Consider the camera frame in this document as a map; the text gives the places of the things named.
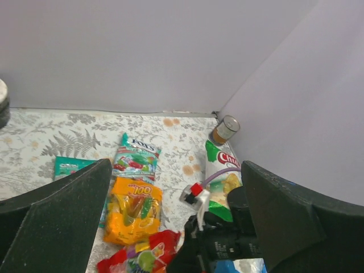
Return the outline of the red Lot 100 fruit gummy bag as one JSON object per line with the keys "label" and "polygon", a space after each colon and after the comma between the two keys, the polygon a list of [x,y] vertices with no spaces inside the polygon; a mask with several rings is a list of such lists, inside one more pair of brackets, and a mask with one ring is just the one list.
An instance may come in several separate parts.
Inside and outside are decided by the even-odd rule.
{"label": "red Lot 100 fruit gummy bag", "polygon": [[177,253],[180,232],[164,230],[146,240],[121,248],[113,256],[97,263],[97,271],[114,272],[165,272]]}

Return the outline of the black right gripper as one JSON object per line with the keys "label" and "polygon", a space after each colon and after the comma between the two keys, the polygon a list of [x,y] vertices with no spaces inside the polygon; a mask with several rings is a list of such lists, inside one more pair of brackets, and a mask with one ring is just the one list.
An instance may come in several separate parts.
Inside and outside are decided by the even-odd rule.
{"label": "black right gripper", "polygon": [[196,214],[188,218],[184,225],[184,242],[168,264],[167,272],[214,272],[220,260],[263,257],[245,187],[235,188],[228,193],[227,204],[232,222],[206,212],[202,228],[199,228]]}

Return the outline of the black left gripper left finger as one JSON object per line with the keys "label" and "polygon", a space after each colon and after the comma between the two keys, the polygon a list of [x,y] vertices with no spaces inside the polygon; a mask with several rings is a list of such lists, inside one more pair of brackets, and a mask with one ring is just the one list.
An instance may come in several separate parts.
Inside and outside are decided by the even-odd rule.
{"label": "black left gripper left finger", "polygon": [[1,272],[85,272],[111,172],[101,159],[1,201]]}

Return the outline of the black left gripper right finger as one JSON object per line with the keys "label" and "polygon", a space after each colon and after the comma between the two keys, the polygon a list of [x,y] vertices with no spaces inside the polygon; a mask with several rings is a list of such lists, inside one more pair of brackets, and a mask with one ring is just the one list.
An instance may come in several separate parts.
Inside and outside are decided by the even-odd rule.
{"label": "black left gripper right finger", "polygon": [[363,207],[244,161],[242,181],[268,272],[363,272]]}

